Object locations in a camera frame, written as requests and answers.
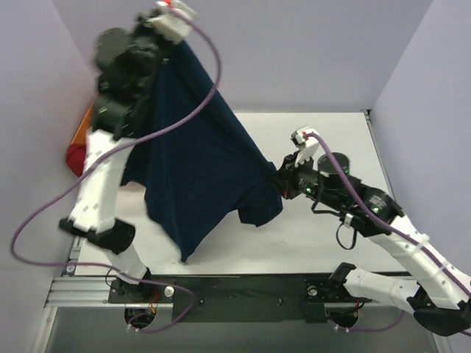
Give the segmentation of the navy blue t shirt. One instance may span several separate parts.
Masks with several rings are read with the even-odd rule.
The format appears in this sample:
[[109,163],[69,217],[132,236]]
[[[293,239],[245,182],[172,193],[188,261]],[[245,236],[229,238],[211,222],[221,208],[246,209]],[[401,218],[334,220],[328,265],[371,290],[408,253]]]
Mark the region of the navy blue t shirt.
[[147,215],[162,226],[188,259],[226,214],[261,227],[283,209],[269,184],[275,166],[261,153],[221,95],[183,123],[202,102],[212,80],[186,43],[171,53],[157,78],[144,136],[173,130],[135,146],[122,182],[145,187]]

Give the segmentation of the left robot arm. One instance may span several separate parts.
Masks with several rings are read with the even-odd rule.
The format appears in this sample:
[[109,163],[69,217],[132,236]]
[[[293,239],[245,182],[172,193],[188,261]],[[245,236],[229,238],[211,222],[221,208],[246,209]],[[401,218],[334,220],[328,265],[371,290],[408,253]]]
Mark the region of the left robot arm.
[[172,48],[144,16],[132,31],[112,28],[97,41],[94,62],[100,74],[86,133],[83,180],[61,230],[86,239],[106,255],[125,294],[135,303],[151,295],[147,267],[133,246],[135,227],[116,217],[116,201],[132,142],[149,111],[152,86]]

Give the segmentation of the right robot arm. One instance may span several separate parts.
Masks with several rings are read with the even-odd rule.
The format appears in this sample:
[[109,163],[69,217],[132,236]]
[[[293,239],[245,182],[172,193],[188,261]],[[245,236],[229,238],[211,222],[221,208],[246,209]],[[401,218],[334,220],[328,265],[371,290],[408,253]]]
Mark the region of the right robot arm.
[[327,283],[332,298],[351,296],[396,307],[442,337],[470,333],[470,276],[447,261],[386,192],[351,176],[345,155],[325,154],[314,163],[295,152],[284,158],[270,182],[284,199],[304,195],[327,206],[355,237],[381,247],[411,275],[395,279],[341,263]]

